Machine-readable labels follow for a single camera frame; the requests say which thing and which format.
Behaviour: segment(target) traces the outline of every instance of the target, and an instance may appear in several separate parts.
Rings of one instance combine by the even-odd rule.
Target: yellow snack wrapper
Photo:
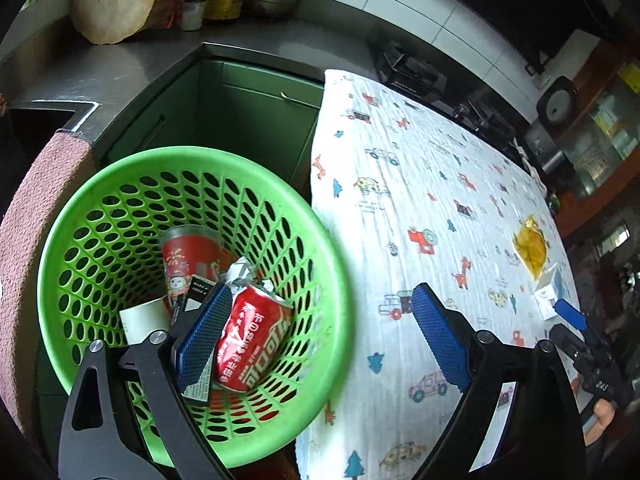
[[[535,280],[538,280],[546,262],[545,235],[533,215],[527,216],[513,237],[513,245]]]

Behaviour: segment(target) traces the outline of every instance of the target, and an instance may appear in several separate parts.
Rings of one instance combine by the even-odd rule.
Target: cardboard box
[[[556,301],[568,299],[558,264],[553,264],[549,270],[540,274],[536,290],[533,291],[533,296],[538,303],[542,319],[551,319],[557,315],[554,310]]]

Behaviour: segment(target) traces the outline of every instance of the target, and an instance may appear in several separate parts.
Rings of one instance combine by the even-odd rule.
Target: red soda can
[[[236,296],[216,346],[213,378],[235,392],[255,388],[290,325],[290,307],[261,288],[247,286]]]
[[[166,290],[171,305],[180,294],[189,290],[191,277],[196,274],[212,282],[218,273],[230,265],[230,254],[223,248],[222,237],[202,225],[180,225],[160,235],[164,260]]]

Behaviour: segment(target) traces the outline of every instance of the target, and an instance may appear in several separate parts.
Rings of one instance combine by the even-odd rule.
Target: silver screw
[[[149,336],[149,341],[151,341],[154,345],[159,345],[163,343],[166,339],[166,332],[164,330],[156,330]]]
[[[551,354],[556,349],[556,345],[554,345],[549,339],[543,339],[540,341],[540,348],[542,348],[543,352]]]
[[[96,339],[95,341],[91,341],[89,343],[89,350],[91,352],[99,352],[100,350],[102,350],[103,346],[104,342],[101,339]]]
[[[485,345],[491,344],[494,342],[494,335],[488,330],[481,330],[477,335],[478,341],[484,343]]]

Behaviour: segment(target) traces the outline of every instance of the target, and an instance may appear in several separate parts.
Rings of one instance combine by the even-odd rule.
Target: pink towel
[[[0,396],[30,440],[40,255],[60,209],[94,173],[91,146],[57,131],[27,172],[0,225]]]

